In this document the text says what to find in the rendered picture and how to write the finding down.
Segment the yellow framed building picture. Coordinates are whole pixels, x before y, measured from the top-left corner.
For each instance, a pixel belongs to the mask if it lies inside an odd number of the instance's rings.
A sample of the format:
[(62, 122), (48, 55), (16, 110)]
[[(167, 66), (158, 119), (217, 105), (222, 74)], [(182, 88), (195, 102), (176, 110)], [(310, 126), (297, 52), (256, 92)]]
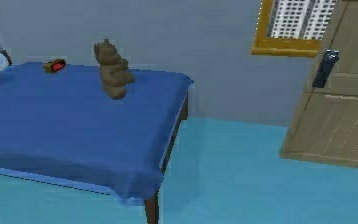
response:
[(314, 58), (338, 0), (261, 0), (252, 55)]

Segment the brown teddy bear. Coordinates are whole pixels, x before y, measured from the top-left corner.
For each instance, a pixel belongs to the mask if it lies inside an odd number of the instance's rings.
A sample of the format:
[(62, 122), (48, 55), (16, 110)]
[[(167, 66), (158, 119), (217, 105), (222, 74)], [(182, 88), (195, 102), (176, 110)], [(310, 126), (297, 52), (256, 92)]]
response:
[(103, 90), (113, 100), (122, 99), (126, 95), (125, 86), (136, 81), (129, 71), (128, 61), (119, 55), (108, 39), (96, 43), (93, 51), (99, 64)]

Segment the blue covered bed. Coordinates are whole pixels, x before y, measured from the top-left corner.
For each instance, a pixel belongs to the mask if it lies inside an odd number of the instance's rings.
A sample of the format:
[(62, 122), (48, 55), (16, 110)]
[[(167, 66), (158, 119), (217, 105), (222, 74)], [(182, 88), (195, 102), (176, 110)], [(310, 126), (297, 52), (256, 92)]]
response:
[(158, 192), (193, 81), (135, 70), (127, 95), (110, 99), (95, 66), (56, 74), (39, 63), (0, 74), (0, 174), (111, 195), (159, 223)]

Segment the brown wooden room door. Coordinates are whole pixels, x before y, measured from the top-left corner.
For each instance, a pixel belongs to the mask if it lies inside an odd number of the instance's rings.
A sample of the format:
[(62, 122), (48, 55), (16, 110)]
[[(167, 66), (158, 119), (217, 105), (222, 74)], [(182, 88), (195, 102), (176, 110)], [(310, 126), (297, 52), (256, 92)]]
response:
[[(338, 50), (324, 88), (312, 82)], [(358, 0), (338, 0), (280, 149), (284, 159), (358, 168)]]

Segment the yellow red alarm clock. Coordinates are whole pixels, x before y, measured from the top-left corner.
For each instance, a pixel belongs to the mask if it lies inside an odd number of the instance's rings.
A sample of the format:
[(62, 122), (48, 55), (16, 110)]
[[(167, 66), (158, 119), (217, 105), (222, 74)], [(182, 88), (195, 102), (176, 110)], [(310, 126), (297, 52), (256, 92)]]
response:
[(66, 61), (64, 59), (58, 58), (47, 63), (43, 64), (44, 71), (46, 73), (56, 73), (59, 70), (63, 69), (66, 66)]

